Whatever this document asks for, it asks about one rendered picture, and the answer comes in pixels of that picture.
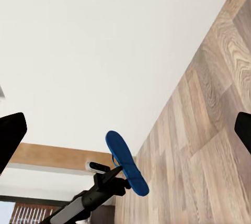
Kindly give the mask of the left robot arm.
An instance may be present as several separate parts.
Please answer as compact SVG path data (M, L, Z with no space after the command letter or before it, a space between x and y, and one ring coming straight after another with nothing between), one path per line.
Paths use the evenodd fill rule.
M51 216L38 224L76 224L76 221L85 220L90 217L90 212L97 206L102 205L113 195L122 196L131 185L128 180L116 178L122 170L122 166L110 169L109 166L95 162L86 162L85 169L96 173L94 185L89 190L83 190L76 195L66 207L62 207Z

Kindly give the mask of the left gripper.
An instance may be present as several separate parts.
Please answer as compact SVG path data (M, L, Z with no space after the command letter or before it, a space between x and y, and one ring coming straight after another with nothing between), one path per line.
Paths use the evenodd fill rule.
M116 168L111 169L106 173L96 173L94 178L94 185L89 189L89 197L96 205L102 205L113 195L122 196L126 193L126 189L130 189L131 185L128 180L123 178L116 178L120 174L122 166L117 165Z

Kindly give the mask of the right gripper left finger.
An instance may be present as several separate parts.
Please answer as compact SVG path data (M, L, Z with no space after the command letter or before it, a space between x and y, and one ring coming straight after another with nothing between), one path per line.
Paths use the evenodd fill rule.
M22 112L0 118L0 175L27 132Z

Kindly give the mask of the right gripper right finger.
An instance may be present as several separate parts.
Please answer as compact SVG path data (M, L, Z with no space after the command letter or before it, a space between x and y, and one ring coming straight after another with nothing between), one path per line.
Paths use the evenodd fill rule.
M238 113L234 131L251 154L251 114Z

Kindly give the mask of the sandal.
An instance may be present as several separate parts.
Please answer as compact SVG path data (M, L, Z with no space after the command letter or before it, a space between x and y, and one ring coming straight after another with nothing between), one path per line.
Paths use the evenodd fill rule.
M135 166L131 152L122 136L114 130L109 130L105 135L106 143L111 151L112 159L119 166L122 166L122 172L131 185L132 190L140 196L146 196L150 190L141 175L141 172Z

